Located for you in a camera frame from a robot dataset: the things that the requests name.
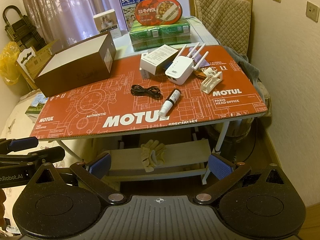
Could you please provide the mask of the brown spray bottle white cap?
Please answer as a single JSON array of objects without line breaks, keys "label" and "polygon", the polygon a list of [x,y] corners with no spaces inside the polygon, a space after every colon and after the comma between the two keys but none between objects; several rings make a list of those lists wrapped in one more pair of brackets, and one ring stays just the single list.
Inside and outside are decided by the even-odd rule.
[{"label": "brown spray bottle white cap", "polygon": [[161,109],[158,112],[158,116],[160,116],[161,118],[166,117],[168,112],[173,107],[173,105],[176,102],[178,102],[180,96],[181,96],[181,91],[175,88],[167,97],[167,99],[164,101],[163,105],[161,106]]}]

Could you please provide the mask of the white plastic clip bracket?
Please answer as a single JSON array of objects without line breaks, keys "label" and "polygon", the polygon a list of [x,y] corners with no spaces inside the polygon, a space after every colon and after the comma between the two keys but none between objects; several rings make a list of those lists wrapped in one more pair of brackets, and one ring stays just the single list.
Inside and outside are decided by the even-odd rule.
[{"label": "white plastic clip bracket", "polygon": [[203,73],[206,78],[200,85],[200,91],[209,94],[222,81],[222,72],[208,67]]}]

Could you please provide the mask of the orange utility knife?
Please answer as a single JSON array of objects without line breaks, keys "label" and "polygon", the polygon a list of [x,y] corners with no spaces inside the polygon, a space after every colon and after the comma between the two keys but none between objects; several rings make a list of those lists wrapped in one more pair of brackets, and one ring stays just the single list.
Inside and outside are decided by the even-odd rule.
[{"label": "orange utility knife", "polygon": [[206,74],[204,74],[204,72],[202,71],[202,69],[194,70],[194,71],[193,71],[193,74],[194,74],[196,77],[198,77],[198,78],[200,78],[200,79],[203,79],[203,80],[207,77]]}]

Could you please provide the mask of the purple cream tube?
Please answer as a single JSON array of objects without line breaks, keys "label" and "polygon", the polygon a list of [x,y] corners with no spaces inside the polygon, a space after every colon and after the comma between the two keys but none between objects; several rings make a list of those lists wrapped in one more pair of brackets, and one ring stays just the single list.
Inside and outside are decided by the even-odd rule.
[{"label": "purple cream tube", "polygon": [[199,68],[210,66],[210,64],[206,61],[206,57],[206,55],[203,55],[203,57],[201,57],[201,59],[197,63]]}]

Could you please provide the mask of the white four-antenna wifi router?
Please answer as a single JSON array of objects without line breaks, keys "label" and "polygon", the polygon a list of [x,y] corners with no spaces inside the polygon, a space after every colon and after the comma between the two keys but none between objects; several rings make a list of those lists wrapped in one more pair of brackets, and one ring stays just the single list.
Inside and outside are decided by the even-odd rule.
[{"label": "white four-antenna wifi router", "polygon": [[207,51],[203,57],[199,60],[197,64],[194,64],[195,57],[200,53],[200,51],[206,46],[204,43],[193,56],[192,53],[196,50],[196,48],[200,45],[198,42],[193,49],[188,53],[187,56],[182,56],[183,51],[187,47],[185,44],[177,56],[174,58],[172,64],[167,68],[165,71],[165,75],[167,78],[177,85],[183,85],[185,81],[188,79],[188,77],[192,74],[194,70],[197,70],[200,66],[200,64],[204,61],[204,59],[207,57],[209,52]]}]

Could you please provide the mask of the white deodorant product box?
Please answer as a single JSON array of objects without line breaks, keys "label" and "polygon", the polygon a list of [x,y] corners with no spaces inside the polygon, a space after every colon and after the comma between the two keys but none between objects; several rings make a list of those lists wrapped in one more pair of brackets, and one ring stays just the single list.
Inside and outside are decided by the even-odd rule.
[{"label": "white deodorant product box", "polygon": [[141,56],[140,68],[152,75],[160,73],[178,55],[179,50],[166,44]]}]

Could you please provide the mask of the long narrow white box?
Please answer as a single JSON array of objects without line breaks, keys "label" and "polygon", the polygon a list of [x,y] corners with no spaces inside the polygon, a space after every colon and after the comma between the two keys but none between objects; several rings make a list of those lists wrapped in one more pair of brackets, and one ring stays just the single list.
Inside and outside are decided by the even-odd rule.
[{"label": "long narrow white box", "polygon": [[[140,65],[142,65],[142,59],[148,55],[148,53],[142,53],[141,54],[141,58],[140,58]],[[139,71],[140,71],[140,74],[142,76],[142,79],[149,79],[150,78],[150,73],[148,71],[146,71],[145,69],[143,69],[142,67],[139,67]]]}]

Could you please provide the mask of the wooden lower shelf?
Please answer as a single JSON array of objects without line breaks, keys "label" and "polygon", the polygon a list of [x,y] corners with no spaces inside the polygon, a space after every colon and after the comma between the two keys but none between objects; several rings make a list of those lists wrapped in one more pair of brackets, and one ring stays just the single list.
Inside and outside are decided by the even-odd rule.
[{"label": "wooden lower shelf", "polygon": [[202,176],[205,162],[211,154],[207,139],[171,144],[157,157],[158,166],[146,172],[141,160],[141,148],[111,150],[111,169],[107,178],[111,181],[141,181]]}]

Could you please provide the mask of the beige work gloves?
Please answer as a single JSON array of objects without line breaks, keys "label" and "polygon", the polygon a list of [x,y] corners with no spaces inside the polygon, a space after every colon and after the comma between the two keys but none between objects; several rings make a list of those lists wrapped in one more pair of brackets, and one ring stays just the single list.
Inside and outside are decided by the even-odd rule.
[{"label": "beige work gloves", "polygon": [[153,172],[156,167],[164,164],[165,145],[158,140],[149,140],[141,145],[141,162],[145,172]]}]

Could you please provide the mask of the yellow plastic bag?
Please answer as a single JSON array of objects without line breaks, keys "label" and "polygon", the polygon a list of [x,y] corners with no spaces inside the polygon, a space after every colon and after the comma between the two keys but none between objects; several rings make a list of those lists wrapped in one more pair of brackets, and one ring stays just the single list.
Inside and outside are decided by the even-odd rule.
[{"label": "yellow plastic bag", "polygon": [[16,60],[20,53],[20,48],[14,41],[10,41],[1,51],[0,73],[3,81],[9,86],[18,83],[20,71],[16,67]]}]

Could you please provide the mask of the yellow cardboard carton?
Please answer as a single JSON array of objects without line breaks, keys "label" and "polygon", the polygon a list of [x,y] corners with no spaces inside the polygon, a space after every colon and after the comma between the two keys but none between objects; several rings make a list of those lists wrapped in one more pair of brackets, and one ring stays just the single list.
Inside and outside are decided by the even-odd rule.
[{"label": "yellow cardboard carton", "polygon": [[42,67],[61,49],[61,41],[58,39],[50,42],[38,51],[35,51],[35,48],[31,46],[19,54],[16,66],[32,90],[38,89],[34,80],[41,72]]}]

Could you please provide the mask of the brown open storage box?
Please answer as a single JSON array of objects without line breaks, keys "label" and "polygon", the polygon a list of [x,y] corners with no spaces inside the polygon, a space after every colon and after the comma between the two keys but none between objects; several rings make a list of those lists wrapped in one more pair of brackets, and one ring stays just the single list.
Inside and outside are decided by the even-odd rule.
[{"label": "brown open storage box", "polygon": [[46,97],[108,79],[116,47],[109,32],[76,43],[54,54],[34,81]]}]

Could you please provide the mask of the black folding hand cart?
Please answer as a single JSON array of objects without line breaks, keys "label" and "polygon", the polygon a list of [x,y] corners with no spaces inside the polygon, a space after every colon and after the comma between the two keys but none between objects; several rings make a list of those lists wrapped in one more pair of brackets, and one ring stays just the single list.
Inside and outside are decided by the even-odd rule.
[{"label": "black folding hand cart", "polygon": [[[7,11],[13,9],[17,12],[20,19],[10,24],[7,19]],[[6,24],[5,31],[9,35],[10,39],[17,43],[20,51],[24,51],[30,47],[33,47],[35,51],[38,51],[45,47],[47,44],[44,38],[38,33],[36,27],[31,23],[31,20],[27,15],[22,15],[20,9],[14,5],[7,6],[3,11],[3,20]]]}]

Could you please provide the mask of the white beige product box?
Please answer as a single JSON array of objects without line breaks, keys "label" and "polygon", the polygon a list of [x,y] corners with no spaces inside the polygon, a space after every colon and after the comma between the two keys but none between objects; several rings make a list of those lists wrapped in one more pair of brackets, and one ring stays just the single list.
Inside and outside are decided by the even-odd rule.
[{"label": "white beige product box", "polygon": [[93,20],[99,33],[109,31],[113,39],[122,37],[114,9],[94,15]]}]

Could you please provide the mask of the green drink carton pack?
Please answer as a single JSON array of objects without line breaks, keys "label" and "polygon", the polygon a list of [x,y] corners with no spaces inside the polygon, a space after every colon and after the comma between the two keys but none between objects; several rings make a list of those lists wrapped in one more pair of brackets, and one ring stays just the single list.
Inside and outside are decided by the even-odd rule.
[{"label": "green drink carton pack", "polygon": [[137,20],[129,32],[134,51],[191,42],[190,23],[181,17],[169,25],[143,26]]}]

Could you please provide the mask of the pink sheer curtain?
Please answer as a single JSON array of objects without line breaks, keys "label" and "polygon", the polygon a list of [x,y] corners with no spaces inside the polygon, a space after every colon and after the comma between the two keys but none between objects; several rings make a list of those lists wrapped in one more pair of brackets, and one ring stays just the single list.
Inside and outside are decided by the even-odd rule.
[{"label": "pink sheer curtain", "polygon": [[93,16],[116,11],[120,28],[126,29],[119,0],[23,0],[32,23],[46,42],[60,40],[63,48],[97,35]]}]

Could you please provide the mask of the beige quilted cover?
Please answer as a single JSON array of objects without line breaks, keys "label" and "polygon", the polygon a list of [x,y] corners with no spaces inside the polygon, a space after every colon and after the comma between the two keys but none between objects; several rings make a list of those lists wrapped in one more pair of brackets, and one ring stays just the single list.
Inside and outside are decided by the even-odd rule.
[{"label": "beige quilted cover", "polygon": [[195,17],[222,45],[247,54],[251,3],[247,0],[194,0]]}]

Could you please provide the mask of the red beef rice meal box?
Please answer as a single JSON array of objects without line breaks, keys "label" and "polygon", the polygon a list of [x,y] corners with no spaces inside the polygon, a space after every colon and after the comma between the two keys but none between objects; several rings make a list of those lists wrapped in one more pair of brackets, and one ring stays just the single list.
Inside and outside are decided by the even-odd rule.
[{"label": "red beef rice meal box", "polygon": [[136,5],[136,20],[143,26],[174,24],[182,17],[177,0],[143,0]]}]

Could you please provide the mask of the single wall outlet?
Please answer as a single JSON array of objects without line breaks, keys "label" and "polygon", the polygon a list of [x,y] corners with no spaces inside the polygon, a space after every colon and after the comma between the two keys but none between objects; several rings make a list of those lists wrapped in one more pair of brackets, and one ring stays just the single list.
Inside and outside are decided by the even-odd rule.
[{"label": "single wall outlet", "polygon": [[307,1],[305,14],[306,17],[317,23],[319,19],[319,6]]}]

